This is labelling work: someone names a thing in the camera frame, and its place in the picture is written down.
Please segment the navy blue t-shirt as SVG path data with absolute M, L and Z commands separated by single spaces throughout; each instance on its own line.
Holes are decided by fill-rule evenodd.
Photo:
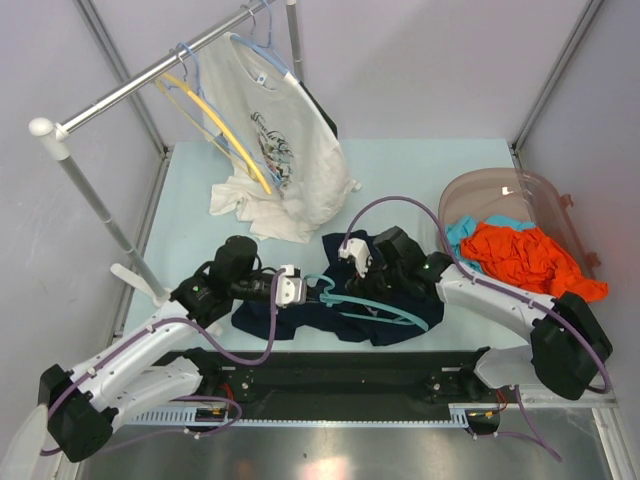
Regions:
M 346 295 L 346 283 L 355 275 L 355 269 L 345 261 L 338 259 L 341 233 L 331 233 L 322 237 L 328 267 L 324 275 L 335 281 L 334 294 Z M 395 294 L 385 304 L 405 310 L 427 322 L 433 328 L 440 324 L 444 316 L 444 305 L 432 299 L 416 300 L 406 295 Z M 392 324 L 360 320 L 346 317 L 340 311 L 377 315 L 389 318 L 388 314 L 350 304 L 328 308 L 321 303 L 306 303 L 298 307 L 281 309 L 277 314 L 276 336 L 279 341 L 293 340 L 298 333 L 323 331 L 337 339 L 350 342 L 370 342 L 373 346 L 389 346 L 423 335 L 416 326 L 396 326 Z M 269 306 L 255 302 L 244 302 L 231 316 L 231 324 L 236 329 L 266 340 L 270 328 Z

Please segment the green hanger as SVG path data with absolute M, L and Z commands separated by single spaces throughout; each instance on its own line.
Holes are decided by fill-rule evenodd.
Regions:
M 349 295 L 339 295 L 332 293 L 332 290 L 335 288 L 336 283 L 326 275 L 321 274 L 307 274 L 303 277 L 305 281 L 315 280 L 315 287 L 320 286 L 322 283 L 325 286 L 320 290 L 318 294 L 318 301 L 328 308 L 334 308 L 337 305 L 342 304 L 350 304 L 357 305 L 360 307 L 364 307 L 367 311 L 375 310 L 378 313 L 383 312 L 384 314 L 388 314 L 389 318 L 377 315 L 364 315 L 360 313 L 351 313 L 351 312 L 343 312 L 340 311 L 340 314 L 346 317 L 374 321 L 386 324 L 392 324 L 396 326 L 416 326 L 420 328 L 423 332 L 428 332 L 431 327 L 427 324 L 426 321 L 405 310 L 401 310 L 391 305 L 387 305 L 384 303 L 376 302 L 369 299 L 364 299 L 360 297 L 354 297 Z

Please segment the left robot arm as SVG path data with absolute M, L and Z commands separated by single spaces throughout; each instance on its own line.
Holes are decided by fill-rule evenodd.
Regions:
M 267 303 L 272 344 L 279 309 L 307 298 L 299 268 L 265 271 L 254 240 L 228 238 L 141 326 L 69 370 L 55 364 L 41 375 L 39 401 L 48 408 L 47 430 L 56 443 L 51 452 L 82 462 L 139 414 L 170 401 L 213 401 L 221 376 L 205 352 L 187 351 L 163 367 L 157 361 L 195 335 L 219 350 L 209 329 L 237 300 Z

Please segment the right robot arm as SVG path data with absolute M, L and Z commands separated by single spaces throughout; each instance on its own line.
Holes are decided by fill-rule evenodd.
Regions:
M 357 296 L 385 302 L 392 293 L 404 293 L 462 307 L 525 340 L 520 347 L 476 352 L 470 370 L 461 376 L 462 391 L 473 401 L 484 401 L 502 387 L 530 383 L 578 400 L 612 354 L 611 342 L 579 295 L 553 297 L 510 287 L 459 267 L 446 253 L 425 254 L 399 227 L 371 244 L 344 240 L 338 257 L 355 266 L 348 287 Z

